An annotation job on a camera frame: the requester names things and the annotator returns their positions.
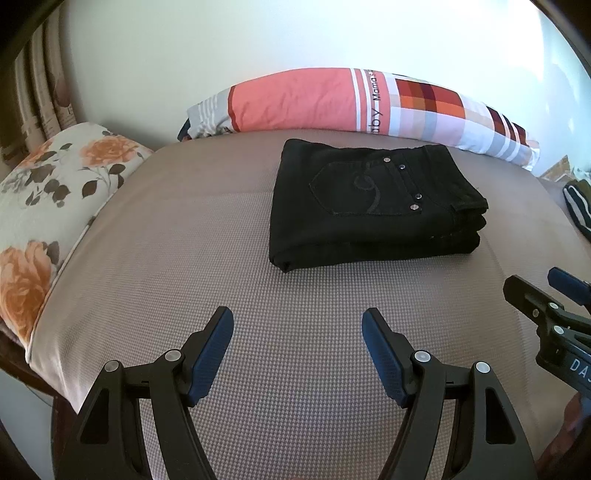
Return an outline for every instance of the folded black jeans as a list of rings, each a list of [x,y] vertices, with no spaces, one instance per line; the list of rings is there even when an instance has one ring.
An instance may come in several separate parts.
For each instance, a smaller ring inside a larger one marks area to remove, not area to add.
[[[290,139],[273,191],[269,260],[288,272],[470,253],[487,208],[443,145],[375,150]]]

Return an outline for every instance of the orange patterned pillowcase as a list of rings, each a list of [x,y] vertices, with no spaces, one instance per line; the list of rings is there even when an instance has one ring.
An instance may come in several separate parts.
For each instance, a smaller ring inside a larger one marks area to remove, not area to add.
[[[96,124],[45,142],[0,183],[0,317],[29,353],[43,305],[94,216],[151,150]]]
[[[375,70],[288,70],[238,83],[197,105],[179,139],[318,128],[435,142],[531,170],[538,142],[482,102],[422,80]]]

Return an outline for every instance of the floral fabric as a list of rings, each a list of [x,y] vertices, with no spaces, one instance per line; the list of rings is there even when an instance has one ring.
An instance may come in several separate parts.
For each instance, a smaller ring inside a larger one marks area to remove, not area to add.
[[[0,183],[0,316],[25,348],[70,251],[151,153],[100,125],[78,124]]]

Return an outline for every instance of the blue gripper pad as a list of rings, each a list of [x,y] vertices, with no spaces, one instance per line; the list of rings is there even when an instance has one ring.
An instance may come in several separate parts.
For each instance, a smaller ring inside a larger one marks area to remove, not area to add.
[[[591,288],[584,281],[554,267],[548,272],[548,284],[579,305],[591,304]]]
[[[385,328],[390,332],[391,330],[382,316],[379,313],[378,315],[379,318],[376,319],[370,310],[365,311],[361,318],[361,334],[363,335],[369,355],[374,361],[375,369],[378,371],[378,376],[382,381],[386,395],[393,399],[399,406],[405,408],[409,403],[410,396],[404,389],[402,365],[378,326],[378,321],[381,320]]]
[[[193,404],[207,397],[233,333],[234,315],[226,309],[193,366],[193,382],[187,393]]]

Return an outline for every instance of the gray bed sheet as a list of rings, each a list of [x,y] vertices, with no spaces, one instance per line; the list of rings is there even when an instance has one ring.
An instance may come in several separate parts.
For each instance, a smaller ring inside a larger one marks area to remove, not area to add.
[[[100,212],[66,265],[33,336],[33,369],[77,410],[106,361],[152,361],[226,305],[234,337],[209,396],[191,411],[217,477],[370,480],[404,415],[384,393],[361,337],[361,314],[378,307],[393,329],[444,362],[489,362],[534,455],[541,453],[573,390],[536,366],[535,326],[504,301],[502,285],[519,274],[550,291],[549,268],[584,277],[591,260],[540,182],[502,160],[450,148],[490,204],[476,251],[283,274],[268,261],[268,228],[288,138],[423,145],[276,131],[159,150]],[[430,478],[443,469],[452,417],[447,405]],[[152,474],[163,479],[147,401],[142,421]]]

